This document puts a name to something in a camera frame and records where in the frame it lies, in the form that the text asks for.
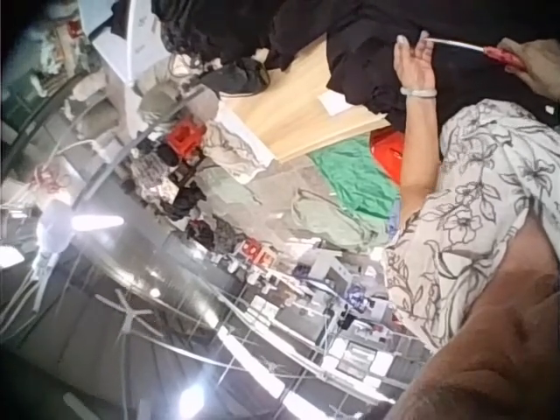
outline wooden board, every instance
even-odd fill
[[[319,101],[329,77],[322,41],[302,52],[287,72],[270,72],[262,94],[224,102],[281,162],[389,125],[364,107],[329,116]]]

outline woman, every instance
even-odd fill
[[[437,354],[388,418],[560,418],[560,135],[484,100],[438,141],[427,36],[395,44],[407,126],[400,230],[383,258],[397,315]]]

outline bracelet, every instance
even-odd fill
[[[401,94],[405,96],[414,96],[416,98],[435,98],[438,95],[436,89],[408,89],[401,87]]]

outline hand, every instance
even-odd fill
[[[403,35],[396,37],[393,67],[404,88],[413,90],[436,88],[436,77],[431,67],[434,43],[425,40],[428,36],[427,31],[422,31],[415,48],[410,46]]]
[[[527,68],[523,72],[517,68],[506,66],[506,71],[515,74],[536,94],[546,96],[552,101],[560,101],[560,44],[554,39],[517,44],[504,38],[499,48],[517,55]]]

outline white paper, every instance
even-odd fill
[[[323,106],[326,109],[326,112],[329,116],[337,116],[344,111],[349,110],[354,105],[350,105],[343,94],[339,94],[338,92],[333,92],[332,90],[327,90],[323,94],[318,96],[318,99],[321,101]]]

